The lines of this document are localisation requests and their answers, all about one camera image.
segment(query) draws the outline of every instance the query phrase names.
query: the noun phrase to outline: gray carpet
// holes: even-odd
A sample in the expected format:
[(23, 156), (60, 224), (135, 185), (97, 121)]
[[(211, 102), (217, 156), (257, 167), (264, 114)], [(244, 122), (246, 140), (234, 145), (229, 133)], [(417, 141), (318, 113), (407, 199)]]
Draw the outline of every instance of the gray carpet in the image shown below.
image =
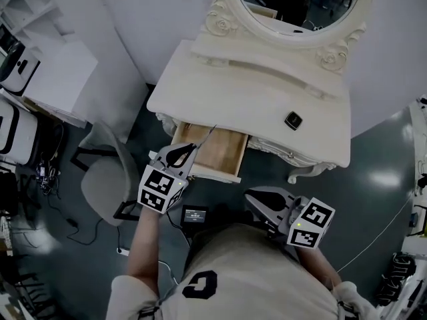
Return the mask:
[[(337, 168), (318, 177), (298, 178), (296, 185), (286, 183), (291, 166), (274, 155), (248, 149), (240, 169), (241, 184), (196, 179), (186, 191), (184, 203), (209, 207), (226, 203), (239, 209), (243, 207), (243, 192), (257, 185), (275, 185), (295, 195), (317, 197), (336, 209), (320, 247), (331, 264), (339, 269), (371, 243), (408, 199), (414, 185), (414, 146), (412, 140), (404, 136), (403, 129), (409, 124), (409, 110), (405, 109), (401, 118), (387, 120), (352, 140), (352, 162), (347, 169)], [(50, 202), (60, 208), (64, 217), (79, 223), (80, 232), (73, 238), (88, 242), (94, 236), (99, 216), (81, 193), (83, 172), (69, 160), (89, 129), (67, 127), (67, 130), (67, 145), (61, 159), (61, 200), (51, 196)], [(149, 151), (158, 151), (170, 141), (161, 123), (144, 106), (127, 143), (141, 172), (149, 161)], [(30, 247), (21, 234), (14, 236), (18, 252), (31, 255), (23, 262), (25, 267), (37, 272), (40, 280), (46, 282), (64, 312), (76, 319), (103, 319), (111, 281), (124, 272), (126, 264), (126, 257), (116, 253), (117, 229), (101, 222), (97, 240), (90, 246), (80, 245), (67, 238), (74, 229), (58, 210), (49, 208), (47, 199), (40, 193), (38, 198), (43, 206), (37, 213), (38, 230), (26, 231), (28, 240), (38, 248)], [(391, 254), (401, 248), (410, 210), (411, 203), (408, 203), (385, 233), (340, 273), (343, 279), (357, 284), (361, 295), (370, 300)], [(176, 223), (180, 215), (180, 207), (171, 211)], [(130, 246), (135, 225), (130, 221), (121, 225), (122, 246)], [(183, 272), (187, 250), (179, 231), (162, 217), (160, 258), (171, 265), (177, 278)], [(166, 269), (160, 269), (160, 289), (165, 293), (171, 281)]]

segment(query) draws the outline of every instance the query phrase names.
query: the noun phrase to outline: gray chair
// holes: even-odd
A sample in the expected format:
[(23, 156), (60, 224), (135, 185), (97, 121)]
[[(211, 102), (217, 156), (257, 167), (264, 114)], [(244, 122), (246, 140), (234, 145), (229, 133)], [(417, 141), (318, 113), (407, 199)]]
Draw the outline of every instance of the gray chair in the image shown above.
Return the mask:
[[(105, 150), (106, 145), (115, 150)], [(78, 159), (80, 154), (102, 157), (88, 167)], [(124, 219), (138, 220), (138, 216), (130, 213), (136, 204), (140, 176), (131, 154), (107, 125), (93, 124), (71, 162), (86, 172), (81, 190), (100, 217), (116, 227)]]

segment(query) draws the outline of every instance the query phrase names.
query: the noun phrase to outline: open drawer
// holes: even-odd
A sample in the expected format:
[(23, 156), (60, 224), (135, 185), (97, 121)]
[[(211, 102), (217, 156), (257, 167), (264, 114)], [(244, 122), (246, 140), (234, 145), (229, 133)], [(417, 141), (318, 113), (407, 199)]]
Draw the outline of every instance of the open drawer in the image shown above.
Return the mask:
[[(172, 144), (199, 143), (209, 130), (209, 127), (181, 122)], [(240, 183), (238, 173), (247, 142), (247, 134), (215, 128), (199, 148), (189, 175), (224, 183)]]

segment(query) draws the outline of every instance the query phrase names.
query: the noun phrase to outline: vanity table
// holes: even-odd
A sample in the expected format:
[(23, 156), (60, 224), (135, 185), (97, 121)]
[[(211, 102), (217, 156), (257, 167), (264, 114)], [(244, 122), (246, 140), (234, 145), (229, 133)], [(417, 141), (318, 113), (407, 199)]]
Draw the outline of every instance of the vanity table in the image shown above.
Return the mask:
[[(213, 126), (229, 132), (203, 144), (216, 164), (196, 160), (190, 174), (239, 183), (246, 148), (297, 167), (289, 183), (347, 167), (350, 98), (341, 75), (364, 32), (369, 2), (354, 0), (321, 31), (288, 34), (262, 25), (243, 0), (213, 0), (201, 33), (179, 44), (147, 102), (172, 143), (185, 140), (191, 127), (201, 129), (192, 141)], [(285, 122), (292, 112), (302, 119), (296, 129)], [(222, 165), (230, 157), (233, 167)]]

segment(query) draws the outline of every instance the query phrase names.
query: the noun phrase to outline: black electronic device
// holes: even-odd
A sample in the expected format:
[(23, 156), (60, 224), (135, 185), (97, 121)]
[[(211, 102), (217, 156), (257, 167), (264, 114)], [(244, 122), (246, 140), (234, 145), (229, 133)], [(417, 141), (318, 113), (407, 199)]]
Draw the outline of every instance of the black electronic device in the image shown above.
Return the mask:
[(206, 226), (209, 207), (183, 205), (181, 214), (181, 227), (188, 237), (196, 232), (203, 231)]
[(291, 111), (288, 117), (286, 117), (285, 123), (290, 127), (290, 129), (295, 131), (301, 125), (302, 118), (294, 111)]

